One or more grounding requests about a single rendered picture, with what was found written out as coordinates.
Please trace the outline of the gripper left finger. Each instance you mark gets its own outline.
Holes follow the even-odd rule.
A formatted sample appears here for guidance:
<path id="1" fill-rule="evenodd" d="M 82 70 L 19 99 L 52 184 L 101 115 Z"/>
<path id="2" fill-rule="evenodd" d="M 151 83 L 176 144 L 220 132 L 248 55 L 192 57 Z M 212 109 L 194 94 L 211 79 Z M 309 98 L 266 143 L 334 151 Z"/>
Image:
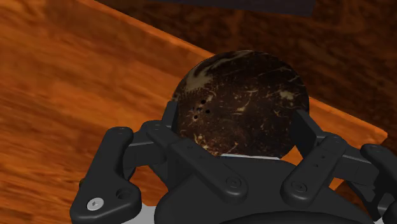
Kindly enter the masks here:
<path id="1" fill-rule="evenodd" d="M 221 224 L 221 216 L 245 201 L 245 179 L 220 159 L 175 132 L 178 104 L 167 103 L 161 120 L 139 131 L 106 131 L 70 208 L 72 224 L 144 224 L 140 189 L 130 182 L 136 167 L 150 165 L 168 192 L 155 208 L 154 224 Z"/>

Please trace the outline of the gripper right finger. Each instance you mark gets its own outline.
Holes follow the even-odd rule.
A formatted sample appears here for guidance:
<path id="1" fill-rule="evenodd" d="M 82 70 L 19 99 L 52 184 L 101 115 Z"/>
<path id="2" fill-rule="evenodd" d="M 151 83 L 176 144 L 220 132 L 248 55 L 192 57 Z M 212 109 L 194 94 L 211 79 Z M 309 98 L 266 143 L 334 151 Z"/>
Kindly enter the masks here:
<path id="1" fill-rule="evenodd" d="M 321 130 L 303 110 L 293 113 L 289 131 L 303 159 L 282 183 L 283 201 L 308 208 L 339 178 L 361 199 L 371 220 L 397 224 L 397 156 L 392 151 L 379 144 L 356 149 Z"/>

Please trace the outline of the dark brown coconut shell ball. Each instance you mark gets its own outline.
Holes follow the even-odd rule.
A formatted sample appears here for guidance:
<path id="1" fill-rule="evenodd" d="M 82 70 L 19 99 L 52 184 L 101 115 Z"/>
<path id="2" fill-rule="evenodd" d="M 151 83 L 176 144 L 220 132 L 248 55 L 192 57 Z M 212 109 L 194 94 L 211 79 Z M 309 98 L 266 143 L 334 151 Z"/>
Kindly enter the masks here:
<path id="1" fill-rule="evenodd" d="M 282 158 L 293 148 L 295 110 L 309 110 L 299 74 L 274 55 L 240 50 L 214 55 L 192 68 L 176 87 L 181 137 L 213 155 Z"/>

